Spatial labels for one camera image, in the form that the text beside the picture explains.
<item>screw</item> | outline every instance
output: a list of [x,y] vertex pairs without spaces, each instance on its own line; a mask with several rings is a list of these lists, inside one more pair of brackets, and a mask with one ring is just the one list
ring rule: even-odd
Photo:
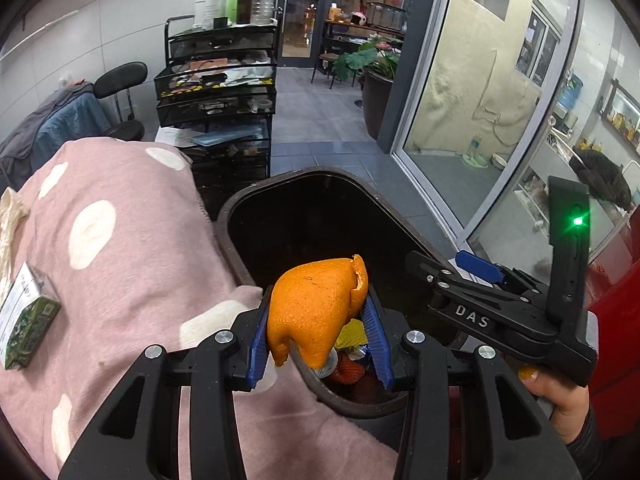
[[148,359],[155,359],[156,357],[160,357],[162,353],[162,347],[158,345],[151,345],[146,347],[145,357]]
[[421,343],[426,339],[424,334],[419,330],[409,330],[409,332],[406,333],[406,338],[412,343]]
[[234,338],[234,333],[229,330],[221,330],[216,334],[216,341],[220,344],[228,343]]
[[478,353],[480,354],[480,357],[484,359],[493,359],[495,357],[495,350],[489,345],[482,345],[478,349]]

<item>green box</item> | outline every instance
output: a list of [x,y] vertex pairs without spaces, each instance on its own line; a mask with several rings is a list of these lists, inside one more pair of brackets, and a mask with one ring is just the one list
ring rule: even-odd
[[0,362],[5,370],[29,364],[59,310],[48,277],[25,262],[0,310]]

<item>yellow wrapper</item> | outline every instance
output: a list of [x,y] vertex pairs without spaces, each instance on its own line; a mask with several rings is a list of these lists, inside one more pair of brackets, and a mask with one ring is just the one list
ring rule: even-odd
[[362,322],[359,319],[352,319],[340,330],[340,335],[334,343],[334,348],[366,345],[368,342]]

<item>potted plant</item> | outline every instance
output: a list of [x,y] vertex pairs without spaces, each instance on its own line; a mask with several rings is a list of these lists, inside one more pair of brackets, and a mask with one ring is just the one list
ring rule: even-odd
[[400,40],[373,36],[357,52],[344,53],[335,62],[335,75],[343,81],[352,78],[358,70],[364,72],[362,111],[367,132],[373,139],[377,139],[380,133],[401,47]]

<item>black office chair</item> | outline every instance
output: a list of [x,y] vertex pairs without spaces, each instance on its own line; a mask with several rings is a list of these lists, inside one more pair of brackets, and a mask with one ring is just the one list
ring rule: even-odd
[[[129,89],[132,86],[142,85],[145,82],[146,74],[146,65],[141,61],[133,61],[109,70],[94,83],[94,95],[98,99],[104,99],[111,95],[115,96],[118,117],[120,118],[120,124],[109,128],[104,133],[105,137],[114,137],[120,140],[142,140],[145,135],[145,127],[140,121],[136,120],[133,113],[133,103],[131,102]],[[129,109],[131,110],[126,121],[122,119],[120,103],[118,102],[118,92],[122,90],[127,91]]]

